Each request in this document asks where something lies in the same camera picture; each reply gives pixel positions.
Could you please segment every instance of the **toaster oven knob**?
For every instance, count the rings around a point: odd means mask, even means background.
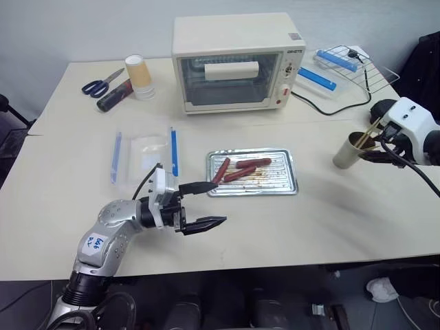
[[[279,97],[280,98],[286,98],[290,94],[290,86],[286,85],[286,84],[283,84],[283,85],[280,86],[280,90],[278,92],[279,92]]]

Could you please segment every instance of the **cooked sausage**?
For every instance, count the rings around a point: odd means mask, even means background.
[[[252,174],[253,172],[255,172],[255,170],[256,170],[256,166],[247,167],[244,168],[243,170],[238,170],[237,172],[233,172],[231,174],[225,175],[225,177],[223,178],[223,182],[231,182],[237,180],[240,177],[244,177],[246,175]]]
[[[214,178],[211,180],[212,183],[218,184],[221,181],[221,179],[225,175],[226,170],[228,169],[230,162],[231,159],[229,159],[228,157],[225,158],[225,161],[222,163],[222,165],[220,165],[219,170],[217,171],[217,173],[215,173]]]
[[[272,159],[270,158],[259,158],[259,159],[249,159],[249,160],[241,160],[236,163],[236,168],[246,168],[251,166],[264,166],[270,165],[272,163]]]

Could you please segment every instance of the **cup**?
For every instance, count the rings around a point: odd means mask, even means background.
[[[125,59],[125,66],[136,98],[138,100],[153,98],[155,90],[144,58],[140,55],[130,55]]]
[[[359,154],[363,153],[365,149],[375,146],[376,143],[373,138],[368,137],[362,148],[356,148],[355,144],[363,135],[363,132],[352,132],[345,140],[339,151],[333,157],[333,164],[335,166],[347,169],[359,160]]]

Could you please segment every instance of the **metal tray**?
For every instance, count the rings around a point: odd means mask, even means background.
[[[211,181],[225,158],[231,159],[226,174],[238,171],[239,160],[270,158],[269,166],[258,167],[255,173],[232,182],[221,182],[208,192],[211,197],[244,195],[295,195],[298,193],[294,160],[290,152],[279,148],[232,149],[213,151],[206,156],[206,177]]]

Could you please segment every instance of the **black chair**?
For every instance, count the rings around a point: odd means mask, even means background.
[[[0,94],[0,112],[10,112],[19,119],[26,128],[11,129],[5,139],[0,143],[0,187],[4,179],[8,176],[15,159],[19,155],[21,146],[23,145],[28,131],[34,124],[35,120],[29,122],[20,113],[9,105],[9,100]]]

